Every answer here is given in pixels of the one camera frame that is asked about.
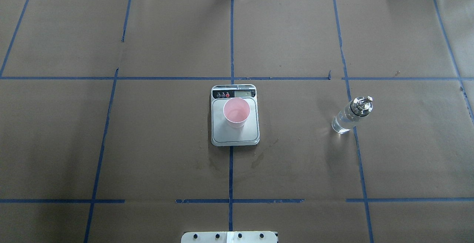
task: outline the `blue tape line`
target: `blue tape line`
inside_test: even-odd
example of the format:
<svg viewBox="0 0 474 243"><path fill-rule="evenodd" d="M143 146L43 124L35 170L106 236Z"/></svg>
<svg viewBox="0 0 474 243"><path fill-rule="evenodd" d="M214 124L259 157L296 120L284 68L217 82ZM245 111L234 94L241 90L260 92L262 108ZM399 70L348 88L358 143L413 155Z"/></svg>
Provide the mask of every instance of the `blue tape line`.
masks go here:
<svg viewBox="0 0 474 243"><path fill-rule="evenodd" d="M17 32L18 29L20 28L21 20L23 19L23 15L25 15L25 11L27 10L27 5L28 5L29 0L25 1L25 5L23 5L23 10L20 14L20 18L18 19L17 27L15 28L15 31L13 32L13 36L11 37L10 45L8 46L7 53L5 54L5 59L3 59L3 64L0 69L0 76L3 74L3 70L5 70L5 66L7 65L8 61L8 56L10 56L10 51L11 48L13 47L13 42L15 42L15 38L17 37Z"/></svg>
<svg viewBox="0 0 474 243"><path fill-rule="evenodd" d="M97 163L97 172L95 174L95 181L94 181L94 189L93 189L93 192L92 192L92 199L95 199L96 194L97 194L97 187L99 185L100 168L102 167L102 158L104 157L105 139L107 137L107 131L109 129L110 111L112 110L112 103L114 101L115 87L117 85L117 76L118 76L118 74L119 74L119 69L117 68L115 70L114 83L112 84L112 92L110 93L109 108L107 110L107 117L105 119L105 127L104 127L104 133L102 135L102 145L100 146L99 161ZM86 226L86 233L85 233L85 237L84 237L84 243L87 243L87 241L89 240L90 224L92 223L93 213L94 213L94 203L91 203L90 204L90 209L89 209L89 217L87 219L87 226Z"/></svg>
<svg viewBox="0 0 474 243"><path fill-rule="evenodd" d="M229 147L229 231L233 230L233 203L234 203L234 147Z"/></svg>
<svg viewBox="0 0 474 243"><path fill-rule="evenodd" d="M126 32L126 30L127 30L128 14L130 13L130 4L131 4L131 3L132 3L132 0L128 0L127 13L125 14L125 22L123 23L122 42L125 41L125 32Z"/></svg>
<svg viewBox="0 0 474 243"><path fill-rule="evenodd" d="M357 135L357 127L354 127L355 143L357 145L357 157L359 158L359 174L362 184L362 195L364 196L365 218L369 229L370 242L374 243L374 234L372 233L372 221L370 219L369 201L367 200L367 190L365 188L364 168L362 166L362 157L360 155L359 137Z"/></svg>
<svg viewBox="0 0 474 243"><path fill-rule="evenodd" d="M176 203L229 203L228 199L177 199Z"/></svg>
<svg viewBox="0 0 474 243"><path fill-rule="evenodd" d="M328 77L235 77L236 80L329 80Z"/></svg>
<svg viewBox="0 0 474 243"><path fill-rule="evenodd" d="M0 80L114 80L112 76L0 76ZM179 76L119 76L118 80L231 80L231 77L179 77ZM330 80L329 77L234 77L235 80ZM401 80L401 81L458 81L455 77L348 77L357 80ZM474 77L461 77L462 81L473 81Z"/></svg>
<svg viewBox="0 0 474 243"><path fill-rule="evenodd" d="M336 0L332 0L334 5L334 15L336 17L336 26L337 26L337 35L339 38L339 49L341 51L341 59L342 65L344 66L344 76L346 81L346 88L347 88L347 97L351 100L351 91L349 89L349 76L347 75L347 65L346 65L346 58L344 57L344 52L342 51L342 35L341 35L341 26L339 25L339 14L337 13L337 4Z"/></svg>
<svg viewBox="0 0 474 243"><path fill-rule="evenodd" d="M234 0L230 0L230 84L234 84Z"/></svg>
<svg viewBox="0 0 474 243"><path fill-rule="evenodd" d="M370 203L378 202L457 202L474 201L474 197L405 197L390 199L367 199ZM361 203L364 199L346 199L349 203Z"/></svg>
<svg viewBox="0 0 474 243"><path fill-rule="evenodd" d="M447 49L449 51L449 55L451 56L451 60L453 61L454 69L456 71L456 75L457 75L457 78L459 80L459 84L461 85L461 88L463 89L464 100L465 100L466 105L467 105L467 110L469 111L471 121L474 124L474 113L473 113L473 110L472 110L472 106L471 106L471 103L469 102L469 98L467 97L467 94L466 94L466 89L464 88L464 84L461 80L461 74L459 73L459 68L457 67L456 59L454 59L454 54L453 54L451 45L449 44L449 40L447 39L446 30L445 30L444 25L443 25L443 20L441 19L440 10L438 9L438 3L436 2L436 0L433 0L433 3L435 4L436 15L438 17L438 21L440 22L441 30L443 31L443 36L444 36L445 41L446 41L446 45L447 45Z"/></svg>
<svg viewBox="0 0 474 243"><path fill-rule="evenodd" d="M232 199L234 203L301 203L304 199ZM176 203L230 203L230 199L177 199Z"/></svg>
<svg viewBox="0 0 474 243"><path fill-rule="evenodd" d="M90 204L89 207L89 217L87 218L87 226L86 226L86 233L84 236L84 243L89 241L89 231L90 231L90 224L92 223L92 214L94 213L94 203Z"/></svg>
<svg viewBox="0 0 474 243"><path fill-rule="evenodd" d="M113 77L96 76L2 76L2 80L113 80Z"/></svg>
<svg viewBox="0 0 474 243"><path fill-rule="evenodd" d="M0 199L0 203L125 203L125 199Z"/></svg>
<svg viewBox="0 0 474 243"><path fill-rule="evenodd" d="M95 199L97 194L97 187L99 185L100 177L100 168L102 166L102 158L104 156L105 150L105 139L107 137L107 131L109 130L109 120L110 120L110 111L112 110L112 103L114 101L115 87L117 85L117 76L119 74L119 69L115 70L114 83L112 84L112 92L110 93L109 108L107 110L107 117L105 119L104 133L102 135L102 145L100 146L99 162L97 163L97 172L95 174L94 189L92 193L92 199Z"/></svg>
<svg viewBox="0 0 474 243"><path fill-rule="evenodd" d="M234 199L234 203L301 203L304 199Z"/></svg>
<svg viewBox="0 0 474 243"><path fill-rule="evenodd" d="M119 80L230 80L230 77L154 77L154 76L121 76Z"/></svg>
<svg viewBox="0 0 474 243"><path fill-rule="evenodd" d="M348 77L348 80L374 80L374 81L457 81L455 77Z"/></svg>
<svg viewBox="0 0 474 243"><path fill-rule="evenodd" d="M339 14L337 13L336 0L333 0L333 4L334 4L334 15L336 18L337 34L339 36L339 47L341 49L341 59L342 59L342 64L344 65L344 76L345 76L345 81L346 81L347 97L349 98L349 101L350 101L352 100L352 97L351 97L351 91L350 91L350 86L349 86L349 76L347 74L346 58L344 57L344 52L342 51L342 35L341 35L341 27L339 24ZM355 127L354 127L354 136L355 136L355 142L357 144L357 157L359 158L359 174L360 174L360 181L362 184L362 195L364 196L365 218L367 221L367 228L369 231L369 240L370 240L370 243L374 243L374 234L372 232L372 221L370 219L370 211L369 211L369 202L367 201L367 191L365 190L364 168L362 166L362 157L360 154L359 137L357 136L357 129Z"/></svg>

